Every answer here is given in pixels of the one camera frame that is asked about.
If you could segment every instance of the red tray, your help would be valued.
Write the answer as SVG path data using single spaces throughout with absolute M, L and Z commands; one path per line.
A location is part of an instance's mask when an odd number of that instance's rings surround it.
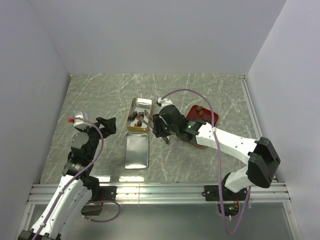
M 185 118 L 188 120 L 192 119 L 192 118 L 205 120 L 205 116 L 207 116 L 206 122 L 211 124 L 211 121 L 212 121 L 211 111 L 209 109 L 202 107 L 203 115 L 200 116 L 199 112 L 197 111 L 197 107 L 198 107 L 198 105 L 193 105 L 191 107 L 188 115 Z M 219 121 L 219 115 L 214 112 L 214 127 L 217 125 L 218 121 Z

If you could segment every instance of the beige container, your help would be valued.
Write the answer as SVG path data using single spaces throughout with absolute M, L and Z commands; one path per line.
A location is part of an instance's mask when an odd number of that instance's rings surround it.
M 130 121 L 129 116 L 134 112 L 137 111 L 139 112 L 145 112 L 145 110 L 148 111 L 148 113 L 151 116 L 151 111 L 152 111 L 152 100 L 151 99 L 144 99 L 144 98 L 134 98 L 132 100 L 131 103 L 131 107 L 126 119 L 126 129 L 128 131 L 132 131 L 132 132 L 138 132 L 138 133 L 147 133 L 149 128 L 147 127 L 147 125 L 145 125 L 144 123 L 142 123 L 142 126 L 138 127 L 135 126 L 135 124 L 138 122 L 137 119 L 135 119 L 134 121 Z M 150 123 L 151 121 L 147 118 L 144 117 L 144 120 L 148 123 Z

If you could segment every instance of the rectangular container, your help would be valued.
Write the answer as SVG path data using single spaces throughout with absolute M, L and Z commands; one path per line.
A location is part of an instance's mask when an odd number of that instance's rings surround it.
M 149 165 L 149 135 L 127 133 L 125 144 L 125 169 L 146 169 Z
M 129 119 L 129 116 L 134 111 L 137 111 L 139 113 L 139 112 L 145 112 L 145 110 L 147 110 L 149 115 L 152 116 L 152 114 L 151 114 L 152 100 L 135 97 L 132 100 L 131 107 L 130 107 L 130 110 L 129 110 L 129 113 L 128 113 L 128 116 L 126 119 L 126 129 L 128 131 L 139 132 L 139 133 L 147 133 L 148 132 L 149 128 L 147 127 L 147 125 L 142 123 L 142 126 L 138 127 L 138 126 L 135 126 L 135 124 L 138 122 L 137 119 L 135 119 L 134 121 L 130 121 L 130 119 Z M 144 117 L 144 120 L 147 121 L 148 123 L 150 123 L 150 120 L 148 118 Z

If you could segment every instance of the wall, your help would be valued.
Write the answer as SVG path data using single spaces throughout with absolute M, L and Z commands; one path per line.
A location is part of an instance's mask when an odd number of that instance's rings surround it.
M 247 74 L 286 0 L 29 0 L 69 73 Z
M 28 1 L 1 1 L 0 33 L 0 233 L 13 240 L 40 179 L 69 77 Z
M 288 0 L 248 74 L 306 240 L 320 236 L 320 1 Z

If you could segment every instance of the gray wall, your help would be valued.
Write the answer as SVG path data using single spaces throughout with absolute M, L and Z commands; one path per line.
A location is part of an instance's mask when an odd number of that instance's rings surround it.
M 248 74 L 306 240 L 320 236 L 320 1 L 288 0 Z
M 69 73 L 247 74 L 286 0 L 29 0 Z
M 0 233 L 13 240 L 69 77 L 28 1 L 1 1 L 0 33 Z

